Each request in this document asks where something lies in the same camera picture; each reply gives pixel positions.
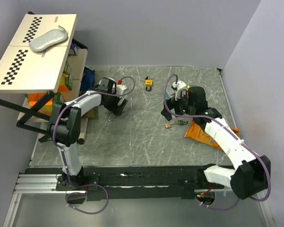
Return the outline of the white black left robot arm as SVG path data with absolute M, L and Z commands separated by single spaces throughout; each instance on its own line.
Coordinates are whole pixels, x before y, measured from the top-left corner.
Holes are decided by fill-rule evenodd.
M 81 130 L 81 117 L 91 109 L 103 106 L 115 118 L 122 115 L 128 102 L 123 79 L 102 78 L 96 86 L 66 103 L 55 103 L 47 126 L 47 133 L 58 148 L 62 160 L 62 180 L 73 190 L 84 184 L 83 166 L 79 160 L 77 141 Z

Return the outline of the small brass padlock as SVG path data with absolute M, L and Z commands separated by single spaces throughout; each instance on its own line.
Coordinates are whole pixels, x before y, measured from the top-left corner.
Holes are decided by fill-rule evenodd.
M 166 129 L 170 129 L 171 127 L 172 127 L 171 122 L 168 121 L 168 120 L 165 120 L 165 128 L 166 128 Z

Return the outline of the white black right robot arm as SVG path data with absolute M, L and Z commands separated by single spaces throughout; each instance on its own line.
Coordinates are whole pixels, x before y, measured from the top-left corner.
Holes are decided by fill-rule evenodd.
M 172 117 L 192 118 L 193 123 L 213 138 L 232 163 L 233 168 L 208 164 L 200 169 L 197 183 L 202 188 L 220 184 L 231 188 L 239 199 L 246 199 L 263 190 L 270 191 L 271 162 L 259 156 L 230 128 L 223 116 L 208 106 L 202 87 L 187 87 L 182 81 L 173 83 L 173 94 L 164 99 L 161 111 L 167 121 Z

